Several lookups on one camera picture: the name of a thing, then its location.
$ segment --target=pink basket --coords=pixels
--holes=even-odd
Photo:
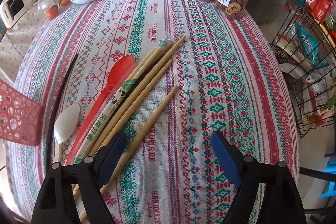
[[[0,138],[37,146],[42,106],[0,80]]]

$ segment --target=spoon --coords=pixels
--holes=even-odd
[[[62,159],[61,146],[67,139],[70,138],[74,132],[78,118],[79,118],[80,106],[77,103],[73,103],[67,109],[58,116],[54,125],[54,137],[56,141],[56,151],[54,162],[60,162]]]
[[[106,82],[105,87],[101,91],[94,105],[91,107],[88,115],[85,117],[83,124],[81,125],[77,133],[77,136],[72,145],[70,154],[68,155],[67,164],[68,164],[68,160],[72,159],[77,153],[75,152],[76,149],[74,148],[77,147],[79,149],[81,145],[79,144],[79,142],[82,139],[83,134],[86,132],[91,121],[95,118],[96,113],[98,112],[101,105],[104,103],[107,96],[110,94],[110,92],[114,88],[119,88],[121,86],[121,84],[126,80],[126,78],[133,71],[134,67],[135,67],[135,59],[132,55],[125,55],[113,65],[107,77],[107,82]]]

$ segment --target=patterned tablecloth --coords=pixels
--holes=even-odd
[[[261,162],[284,160],[297,180],[297,133],[286,84],[248,13],[232,21],[197,0],[97,0],[46,22],[18,73],[16,88],[45,109],[40,146],[6,142],[14,199],[26,218],[45,176],[45,134],[73,56],[79,54],[59,111],[80,103],[80,125],[113,64],[125,54],[140,60],[165,32],[187,39],[125,133],[134,137],[169,90],[175,84],[180,90],[104,196],[116,222],[220,223],[235,189],[209,144],[214,130]],[[63,161],[74,136],[63,144]],[[261,188],[251,222],[262,195]]]

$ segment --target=red spoon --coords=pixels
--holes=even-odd
[[[127,79],[127,77],[132,73],[135,68],[135,59],[132,55],[125,55],[121,59],[119,59],[114,66],[111,68],[107,82],[103,90],[100,92],[98,99],[95,101],[94,105],[91,107],[87,117],[84,119],[84,122],[79,129],[76,139],[72,145],[75,148],[80,141],[82,135],[85,133],[87,127],[90,125],[90,122],[94,119],[97,111],[104,103],[107,96],[110,92],[115,89],[119,88],[122,83]],[[68,159],[71,159],[73,154],[75,154],[75,149],[71,149],[70,154],[68,155]]]

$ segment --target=spoon handle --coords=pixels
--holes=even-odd
[[[58,144],[58,145],[56,145],[54,162],[57,162],[57,161],[58,161],[58,162],[61,163],[61,159],[62,159],[61,145],[62,145],[62,144]]]

